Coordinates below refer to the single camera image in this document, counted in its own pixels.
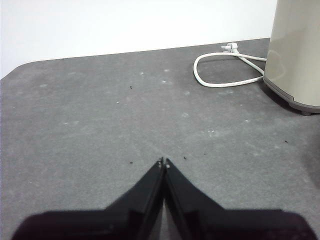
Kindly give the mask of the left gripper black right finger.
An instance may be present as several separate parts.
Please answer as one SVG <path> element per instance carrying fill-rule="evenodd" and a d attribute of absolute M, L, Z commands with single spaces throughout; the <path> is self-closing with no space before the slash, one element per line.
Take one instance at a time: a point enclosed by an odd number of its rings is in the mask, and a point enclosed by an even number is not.
<path fill-rule="evenodd" d="M 165 160 L 164 195 L 183 240 L 315 240 L 299 214 L 281 209 L 226 209 Z"/>

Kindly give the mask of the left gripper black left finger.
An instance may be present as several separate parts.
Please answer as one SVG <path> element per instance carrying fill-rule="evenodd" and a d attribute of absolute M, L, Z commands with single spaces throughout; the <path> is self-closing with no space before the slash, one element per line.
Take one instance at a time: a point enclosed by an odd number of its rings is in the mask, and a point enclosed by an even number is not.
<path fill-rule="evenodd" d="M 27 217 L 14 240 L 147 240 L 162 215 L 161 158 L 105 209 L 47 211 Z"/>

